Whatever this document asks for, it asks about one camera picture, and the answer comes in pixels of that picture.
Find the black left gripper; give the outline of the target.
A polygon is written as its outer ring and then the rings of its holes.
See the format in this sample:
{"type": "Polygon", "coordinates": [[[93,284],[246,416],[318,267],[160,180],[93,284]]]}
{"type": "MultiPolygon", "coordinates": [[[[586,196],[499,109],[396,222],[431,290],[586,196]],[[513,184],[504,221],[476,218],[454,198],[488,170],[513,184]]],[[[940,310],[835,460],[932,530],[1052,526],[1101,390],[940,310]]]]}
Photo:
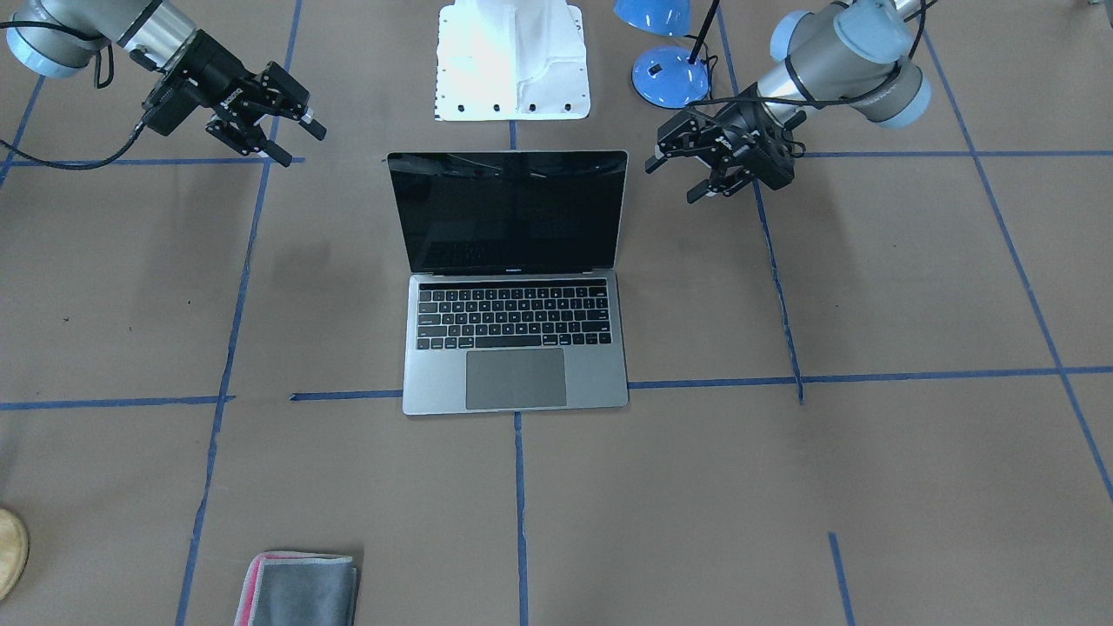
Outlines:
{"type": "Polygon", "coordinates": [[[657,128],[653,155],[644,163],[647,174],[668,159],[695,157],[709,175],[684,193],[687,203],[707,196],[732,196],[749,183],[784,189],[795,179],[791,134],[764,109],[764,104],[736,97],[718,115],[683,108],[657,128]]]}

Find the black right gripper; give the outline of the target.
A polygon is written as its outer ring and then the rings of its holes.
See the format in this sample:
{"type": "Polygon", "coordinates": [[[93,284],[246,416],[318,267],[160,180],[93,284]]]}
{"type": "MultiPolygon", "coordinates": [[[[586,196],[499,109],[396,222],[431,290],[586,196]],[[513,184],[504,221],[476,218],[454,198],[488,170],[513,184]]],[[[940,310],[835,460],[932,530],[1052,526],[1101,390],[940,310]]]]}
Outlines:
{"type": "Polygon", "coordinates": [[[327,136],[326,127],[311,110],[311,92],[280,63],[266,63],[256,82],[256,75],[243,66],[238,56],[206,31],[199,30],[193,36],[183,59],[174,68],[174,77],[180,80],[175,91],[174,126],[198,107],[238,113],[243,118],[211,116],[205,130],[242,156],[262,155],[283,167],[290,167],[293,163],[290,153],[270,140],[256,124],[262,120],[262,114],[250,113],[245,107],[248,95],[263,92],[263,109],[268,115],[294,120],[311,137],[323,140],[327,136]]]}

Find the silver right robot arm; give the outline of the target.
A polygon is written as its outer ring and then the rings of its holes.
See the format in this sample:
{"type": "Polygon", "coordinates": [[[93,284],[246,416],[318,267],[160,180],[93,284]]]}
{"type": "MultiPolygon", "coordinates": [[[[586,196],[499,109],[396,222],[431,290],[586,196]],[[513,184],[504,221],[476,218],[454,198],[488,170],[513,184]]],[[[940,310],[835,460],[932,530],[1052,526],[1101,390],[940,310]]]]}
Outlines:
{"type": "Polygon", "coordinates": [[[285,167],[293,156],[263,131],[263,119],[294,120],[311,137],[326,138],[311,92],[280,63],[248,70],[170,1],[24,1],[3,32],[14,59],[43,77],[71,77],[95,63],[102,89],[114,77],[115,49],[157,74],[124,150],[145,130],[168,136],[195,110],[210,111],[206,131],[233,151],[285,167]]]}

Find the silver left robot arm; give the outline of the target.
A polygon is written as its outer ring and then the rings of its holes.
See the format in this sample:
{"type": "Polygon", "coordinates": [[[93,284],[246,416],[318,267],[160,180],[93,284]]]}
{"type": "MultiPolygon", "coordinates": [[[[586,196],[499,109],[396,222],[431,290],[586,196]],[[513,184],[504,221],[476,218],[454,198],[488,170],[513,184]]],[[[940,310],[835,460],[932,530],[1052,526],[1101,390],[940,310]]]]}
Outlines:
{"type": "Polygon", "coordinates": [[[776,25],[774,67],[731,97],[684,107],[656,133],[644,168],[692,157],[708,168],[689,202],[732,196],[751,183],[780,190],[794,182],[802,143],[794,130],[812,113],[848,106],[888,130],[915,123],[930,104],[930,82],[913,56],[929,1],[833,1],[776,25]]]}

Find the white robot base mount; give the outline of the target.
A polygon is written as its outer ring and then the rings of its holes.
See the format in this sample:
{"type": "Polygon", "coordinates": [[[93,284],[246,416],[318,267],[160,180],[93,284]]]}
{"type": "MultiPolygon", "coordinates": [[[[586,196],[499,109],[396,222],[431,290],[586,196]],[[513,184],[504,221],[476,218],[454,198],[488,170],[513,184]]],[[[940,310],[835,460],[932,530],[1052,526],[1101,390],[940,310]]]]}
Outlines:
{"type": "Polygon", "coordinates": [[[583,16],[567,1],[454,1],[437,18],[434,118],[579,120],[591,110],[583,16]]]}

